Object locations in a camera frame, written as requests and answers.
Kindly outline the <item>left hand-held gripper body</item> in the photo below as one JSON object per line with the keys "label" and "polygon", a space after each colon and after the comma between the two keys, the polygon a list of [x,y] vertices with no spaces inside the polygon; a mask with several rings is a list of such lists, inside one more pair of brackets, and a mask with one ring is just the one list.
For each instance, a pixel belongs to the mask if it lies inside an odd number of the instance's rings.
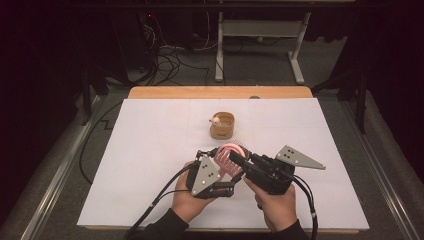
{"label": "left hand-held gripper body", "polygon": [[234,186],[234,182],[221,181],[221,175],[207,155],[202,155],[193,162],[186,179],[186,187],[191,195],[199,199],[231,197]]}

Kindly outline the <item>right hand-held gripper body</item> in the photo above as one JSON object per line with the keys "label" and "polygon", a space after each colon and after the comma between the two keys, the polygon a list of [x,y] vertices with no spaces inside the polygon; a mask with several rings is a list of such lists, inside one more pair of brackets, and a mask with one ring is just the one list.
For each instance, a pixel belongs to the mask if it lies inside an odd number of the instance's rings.
{"label": "right hand-held gripper body", "polygon": [[297,167],[325,170],[326,166],[286,145],[274,158],[252,153],[244,163],[246,177],[270,195],[283,195],[294,181]]}

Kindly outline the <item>pink hairbrush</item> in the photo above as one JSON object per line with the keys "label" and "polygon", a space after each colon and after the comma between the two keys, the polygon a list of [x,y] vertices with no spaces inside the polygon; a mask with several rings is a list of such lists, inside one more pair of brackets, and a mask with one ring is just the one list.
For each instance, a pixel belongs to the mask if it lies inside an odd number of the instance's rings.
{"label": "pink hairbrush", "polygon": [[242,171],[239,165],[230,160],[230,153],[232,151],[241,155],[244,159],[247,159],[249,156],[247,149],[238,142],[228,142],[221,145],[213,157],[215,163],[219,166],[218,172],[221,176],[228,174],[231,177],[235,177]]}

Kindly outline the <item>person's left hand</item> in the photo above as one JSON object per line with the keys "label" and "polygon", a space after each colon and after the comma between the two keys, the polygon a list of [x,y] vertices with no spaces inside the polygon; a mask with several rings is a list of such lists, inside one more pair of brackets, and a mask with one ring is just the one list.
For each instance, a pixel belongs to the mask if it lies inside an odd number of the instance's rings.
{"label": "person's left hand", "polygon": [[188,172],[182,173],[175,185],[171,209],[186,223],[190,223],[213,202],[213,199],[199,199],[192,196],[186,186]]}

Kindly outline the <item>person's right hand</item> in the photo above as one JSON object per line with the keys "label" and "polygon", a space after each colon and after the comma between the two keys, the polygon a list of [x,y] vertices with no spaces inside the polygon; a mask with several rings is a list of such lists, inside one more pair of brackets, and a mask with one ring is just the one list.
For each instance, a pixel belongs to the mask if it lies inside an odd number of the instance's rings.
{"label": "person's right hand", "polygon": [[285,230],[298,220],[293,185],[283,195],[270,195],[247,177],[244,182],[254,192],[257,206],[263,211],[265,224],[272,232]]}

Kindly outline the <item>wooden cup with small figure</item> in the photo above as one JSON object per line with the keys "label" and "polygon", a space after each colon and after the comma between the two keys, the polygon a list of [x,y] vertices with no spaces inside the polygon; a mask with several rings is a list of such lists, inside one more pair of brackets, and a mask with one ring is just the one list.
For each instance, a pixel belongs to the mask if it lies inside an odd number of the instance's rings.
{"label": "wooden cup with small figure", "polygon": [[217,112],[210,119],[210,136],[217,140],[228,140],[233,136],[235,117],[230,112]]}

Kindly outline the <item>dark metal stand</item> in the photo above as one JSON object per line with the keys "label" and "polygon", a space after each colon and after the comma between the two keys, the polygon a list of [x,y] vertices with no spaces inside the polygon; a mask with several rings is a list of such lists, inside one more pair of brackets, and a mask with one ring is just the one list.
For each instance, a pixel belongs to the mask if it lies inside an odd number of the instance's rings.
{"label": "dark metal stand", "polygon": [[338,88],[339,101],[356,100],[355,123],[362,134],[365,134],[365,110],[367,79],[363,66],[357,65],[311,88],[316,94],[324,89]]}
{"label": "dark metal stand", "polygon": [[82,69],[83,126],[87,125],[92,115],[91,89],[100,96],[108,94],[105,76],[98,69],[84,65]]}

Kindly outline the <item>metal floor rail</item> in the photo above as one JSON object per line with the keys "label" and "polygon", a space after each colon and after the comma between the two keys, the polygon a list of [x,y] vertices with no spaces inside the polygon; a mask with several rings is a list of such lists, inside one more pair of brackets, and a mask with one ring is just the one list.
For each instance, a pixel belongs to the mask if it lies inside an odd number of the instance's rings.
{"label": "metal floor rail", "polygon": [[34,203],[27,211],[30,218],[19,240],[39,238],[103,103],[104,97],[95,96],[89,102],[90,114],[85,115],[84,110],[78,112],[34,173],[21,198],[24,203],[30,200]]}
{"label": "metal floor rail", "polygon": [[359,138],[363,151],[366,154],[366,159],[372,176],[380,188],[380,192],[383,195],[385,204],[389,208],[392,217],[396,221],[397,226],[399,227],[400,232],[402,233],[404,240],[424,240],[424,237],[421,237],[418,233],[418,228],[414,225],[411,215],[407,213],[405,204],[402,202],[400,196],[396,192],[394,185],[392,184],[390,177],[384,171],[383,166],[380,163],[375,151],[372,149],[372,146],[367,138],[367,136],[359,130],[357,126],[355,116],[353,111],[350,108],[348,102],[341,102],[341,107],[343,108],[345,114],[347,115],[349,122],[355,130],[355,134]]}

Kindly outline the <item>white metal table frame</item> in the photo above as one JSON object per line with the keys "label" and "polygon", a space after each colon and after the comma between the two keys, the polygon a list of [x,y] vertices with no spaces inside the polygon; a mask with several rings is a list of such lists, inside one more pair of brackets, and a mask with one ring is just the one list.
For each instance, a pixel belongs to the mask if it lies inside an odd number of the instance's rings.
{"label": "white metal table frame", "polygon": [[215,61],[215,80],[224,80],[223,38],[231,37],[271,37],[295,38],[293,51],[287,53],[291,69],[298,85],[304,85],[305,80],[298,62],[298,55],[306,34],[311,13],[303,15],[302,20],[274,21],[274,20],[225,20],[223,13],[218,17],[217,54]]}

